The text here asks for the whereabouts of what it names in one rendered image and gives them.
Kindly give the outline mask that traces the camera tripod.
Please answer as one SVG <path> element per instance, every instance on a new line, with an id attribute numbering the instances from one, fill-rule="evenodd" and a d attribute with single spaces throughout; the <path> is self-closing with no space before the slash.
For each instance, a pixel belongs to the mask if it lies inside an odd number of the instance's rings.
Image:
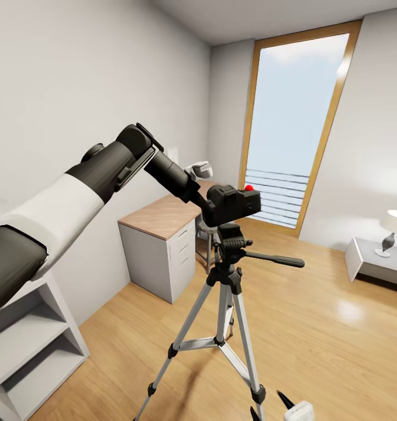
<path id="1" fill-rule="evenodd" d="M 217 239 L 213 240 L 213 247 L 215 248 L 215 267 L 209 271 L 206 283 L 203 286 L 194 306 L 189 313 L 184 325 L 182 326 L 175 342 L 171 344 L 168 349 L 168 357 L 161 368 L 154 383 L 148 387 L 148 396 L 144 401 L 141 410 L 133 421 L 138 421 L 144 411 L 147 403 L 152 395 L 154 395 L 159 382 L 162 379 L 166 369 L 169 366 L 172 358 L 177 355 L 179 351 L 203 349 L 217 347 L 233 365 L 236 371 L 240 374 L 242 379 L 251 390 L 252 399 L 256 402 L 257 416 L 261 421 L 265 421 L 262 403 L 264 402 L 266 391 L 263 384 L 259 384 L 256 365 L 254 361 L 254 354 L 248 330 L 247 318 L 242 298 L 241 290 L 241 267 L 234 269 L 234 265 L 243 257 L 259 258 L 263 260 L 270 260 L 277 264 L 284 264 L 292 267 L 303 268 L 305 262 L 302 259 L 284 257 L 284 256 L 269 256 L 266 254 L 252 253 L 244 251 L 243 248 L 252 245 L 253 240 L 245 240 L 240 230 L 240 225 L 232 222 L 225 223 L 225 225 L 218 226 L 219 243 Z M 205 339 L 184 340 L 189 328 L 194 322 L 199 310 L 201 309 L 206 297 L 215 286 L 216 281 L 220 281 L 220 297 L 219 297 L 219 312 L 218 312 L 218 327 L 217 335 L 214 337 L 206 337 Z M 243 342 L 244 353 L 246 357 L 247 367 L 234 353 L 230 346 L 226 343 L 226 333 L 230 324 L 230 335 L 233 335 L 233 309 L 236 307 L 237 318 Z"/>

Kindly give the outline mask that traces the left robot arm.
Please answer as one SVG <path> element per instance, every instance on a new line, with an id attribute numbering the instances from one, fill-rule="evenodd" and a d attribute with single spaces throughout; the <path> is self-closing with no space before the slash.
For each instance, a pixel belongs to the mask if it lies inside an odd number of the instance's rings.
<path id="1" fill-rule="evenodd" d="M 27 281 L 36 281 L 77 240 L 90 221 L 143 170 L 185 203 L 211 215 L 196 178 L 210 178 L 208 161 L 182 170 L 141 123 L 128 125 L 116 141 L 92 146 L 65 174 L 35 196 L 0 216 L 0 310 Z"/>

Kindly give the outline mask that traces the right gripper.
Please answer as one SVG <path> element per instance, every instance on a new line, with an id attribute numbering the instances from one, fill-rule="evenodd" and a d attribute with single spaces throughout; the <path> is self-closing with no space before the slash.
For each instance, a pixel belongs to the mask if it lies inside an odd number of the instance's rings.
<path id="1" fill-rule="evenodd" d="M 279 395 L 279 397 L 281 398 L 281 400 L 284 402 L 284 404 L 286 405 L 288 409 L 291 409 L 295 406 L 281 391 L 277 390 L 277 394 Z M 250 407 L 250 412 L 254 421 L 261 421 L 252 406 Z"/>

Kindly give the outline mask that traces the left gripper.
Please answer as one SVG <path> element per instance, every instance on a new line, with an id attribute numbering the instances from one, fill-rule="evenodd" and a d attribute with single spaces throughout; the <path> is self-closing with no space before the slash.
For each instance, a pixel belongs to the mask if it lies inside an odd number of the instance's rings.
<path id="1" fill-rule="evenodd" d="M 191 180 L 191 177 L 186 174 L 175 162 L 166 170 L 157 182 L 159 182 L 166 190 L 172 193 L 175 197 L 181 198 L 185 203 L 192 201 L 194 204 L 206 210 L 211 215 L 215 210 L 209 205 L 204 197 L 198 192 L 200 185 Z"/>

